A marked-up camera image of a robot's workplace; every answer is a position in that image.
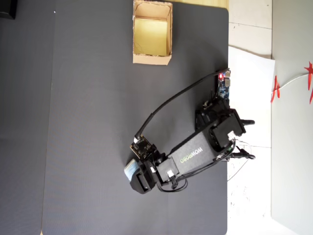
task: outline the black cable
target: black cable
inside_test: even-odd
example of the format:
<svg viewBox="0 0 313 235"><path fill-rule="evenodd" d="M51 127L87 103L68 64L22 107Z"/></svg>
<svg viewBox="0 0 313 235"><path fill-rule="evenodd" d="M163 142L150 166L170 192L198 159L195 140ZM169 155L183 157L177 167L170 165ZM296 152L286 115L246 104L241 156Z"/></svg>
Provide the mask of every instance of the black cable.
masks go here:
<svg viewBox="0 0 313 235"><path fill-rule="evenodd" d="M180 191L183 191L185 188L187 188L188 186L188 181L187 179L185 179L185 183L183 186L179 187L179 188L176 188L176 189L173 189L173 190L165 190L165 189L162 189L162 187L159 185L159 183L156 184L157 185L157 188L161 191L161 192L180 192Z"/></svg>
<svg viewBox="0 0 313 235"><path fill-rule="evenodd" d="M229 152L228 152L227 154L225 154L223 157L221 157L221 158L217 159L216 161L214 161L214 162L212 162L212 163L209 163L208 165L205 165L205 166L203 166L203 167L201 167L201 168L199 168L199 169L197 169L197 170L194 170L194 171L192 171L192 172L189 172L189 173L187 173L187 174L184 174L184 175L179 176L179 177L176 179L176 181L179 182L180 180L184 180L184 179L187 179L187 178L189 178L189 177L195 176L195 175L197 175L197 174L203 172L204 170L207 170L207 169L211 168L212 166L216 165L216 164L217 164L218 162L220 162L221 160L226 159L229 155L231 155L232 152L234 151L235 147L236 147L236 141L234 140L232 148L231 148L231 149L229 150Z"/></svg>
<svg viewBox="0 0 313 235"><path fill-rule="evenodd" d="M210 167L216 165L218 162L220 162L221 160L227 158L230 154L232 154L232 152L234 151L236 147L236 140L233 141L233 146L232 148L229 150L229 152L227 154L225 154L224 156L222 156L221 158L217 159L216 161L212 162L212 163L209 163L208 165L205 165L197 170L194 170L192 172L189 172L187 174L184 174L184 175L181 175L179 177L177 177L175 179L175 177L171 177L170 180L172 182L172 190L165 190L165 189L162 189L162 187L159 185L159 183L157 183L157 188L162 191L162 192L179 192L179 191L182 191L184 190L185 188L187 188L188 186L188 181L187 181L187 178L189 177L192 177L192 176L195 176L201 172L203 172L204 170L207 170L209 169ZM178 186L178 183L179 181L181 180L185 180L185 183L183 186L179 187L179 188L176 188Z"/></svg>
<svg viewBox="0 0 313 235"><path fill-rule="evenodd" d="M171 98L169 98L167 101L165 101L163 104L161 104L153 113L151 113L149 115L149 117L145 120L145 122L143 123L143 125L141 126L141 128L137 131L137 133L135 134L135 138L138 140L140 139L140 135L142 134L143 130L146 128L146 126L148 125L148 123L151 121L151 119L153 118L153 116L160 111L160 109L162 109L165 105L167 105L169 102L171 102L173 99L177 98L178 96L180 96L181 94L185 93L186 91L190 90L191 88L193 88L194 86L198 85L199 83L203 82L204 80L208 79L209 77L212 76L216 76L219 75L220 73L224 73L226 71L229 71L229 68L225 69L225 70L221 70L219 72L214 72L211 74L208 74L207 76L199 79L198 81L194 82L193 84L191 84L190 86L186 87L185 89L183 89L182 91L178 92L176 95L172 96Z"/></svg>

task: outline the white tile floor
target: white tile floor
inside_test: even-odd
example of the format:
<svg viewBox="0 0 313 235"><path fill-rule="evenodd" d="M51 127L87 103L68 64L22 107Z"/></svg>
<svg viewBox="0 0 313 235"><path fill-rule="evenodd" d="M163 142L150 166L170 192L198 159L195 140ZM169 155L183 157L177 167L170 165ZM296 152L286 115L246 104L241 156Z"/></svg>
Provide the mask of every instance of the white tile floor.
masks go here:
<svg viewBox="0 0 313 235"><path fill-rule="evenodd" d="M229 45L271 58L272 0L229 0ZM271 148L253 146L248 161L228 182L227 235L296 235L271 219ZM230 178L245 162L228 163Z"/></svg>
<svg viewBox="0 0 313 235"><path fill-rule="evenodd" d="M229 0L229 45L271 57L272 0Z"/></svg>

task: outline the cardboard box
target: cardboard box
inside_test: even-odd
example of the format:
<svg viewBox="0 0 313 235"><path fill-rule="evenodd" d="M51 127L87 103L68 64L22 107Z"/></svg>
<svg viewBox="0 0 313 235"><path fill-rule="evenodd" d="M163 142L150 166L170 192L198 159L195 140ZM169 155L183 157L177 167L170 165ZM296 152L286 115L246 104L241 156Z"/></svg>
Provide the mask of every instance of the cardboard box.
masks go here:
<svg viewBox="0 0 313 235"><path fill-rule="evenodd" d="M167 65L172 58L173 5L134 1L133 63Z"/></svg>

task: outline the white wire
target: white wire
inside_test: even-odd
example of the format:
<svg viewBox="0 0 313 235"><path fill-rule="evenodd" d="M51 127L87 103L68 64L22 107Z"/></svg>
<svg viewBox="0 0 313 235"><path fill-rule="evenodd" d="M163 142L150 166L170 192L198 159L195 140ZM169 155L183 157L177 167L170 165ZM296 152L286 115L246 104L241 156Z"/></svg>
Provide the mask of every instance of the white wire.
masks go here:
<svg viewBox="0 0 313 235"><path fill-rule="evenodd" d="M279 89L281 90L281 89L283 89L285 86L287 86L288 84L290 84L291 82L293 82L293 81L295 81L295 80L297 80L297 79L299 79L299 78L301 78L301 77L308 76L308 75L309 75L308 73L299 75L299 76L297 76L296 78L291 79L290 81L288 81L286 84L284 84L283 86L281 86Z"/></svg>
<svg viewBox="0 0 313 235"><path fill-rule="evenodd" d="M237 139L236 139L236 142L241 142L241 143L245 143L246 145L248 145L248 147L250 148L250 154L252 154L252 148L251 148L251 145L250 145L250 144L248 144L247 142L244 142L244 141L237 140ZM249 161L249 159L247 159L247 160L245 161L245 163L239 168L239 170L237 170L237 172L236 172L235 174L233 174L232 177L230 177L230 178L227 180L227 182L230 181L232 178L234 178L235 175L238 174L238 172L244 167L244 165L245 165L248 161Z"/></svg>

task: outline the red tassel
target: red tassel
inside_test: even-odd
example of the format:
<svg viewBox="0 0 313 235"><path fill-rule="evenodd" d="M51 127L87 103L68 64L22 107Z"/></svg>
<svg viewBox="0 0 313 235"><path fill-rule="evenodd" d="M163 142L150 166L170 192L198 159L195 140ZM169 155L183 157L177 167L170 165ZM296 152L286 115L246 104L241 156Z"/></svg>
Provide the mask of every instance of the red tassel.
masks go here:
<svg viewBox="0 0 313 235"><path fill-rule="evenodd" d="M312 102L312 99L313 99L313 90L312 90L312 93L311 93L310 104Z"/></svg>
<svg viewBox="0 0 313 235"><path fill-rule="evenodd" d="M275 84L274 84L274 90L273 90L273 95L272 95L272 99L270 100L270 102L272 103L275 97L275 92L277 90L277 97L280 98L280 91L279 91L279 83L277 82L277 76L275 76Z"/></svg>
<svg viewBox="0 0 313 235"><path fill-rule="evenodd" d="M310 90L311 87L311 81L312 81L312 74L313 74L313 68L312 63L309 61L309 67L304 67L307 71L309 71L309 77L308 77L308 90Z"/></svg>

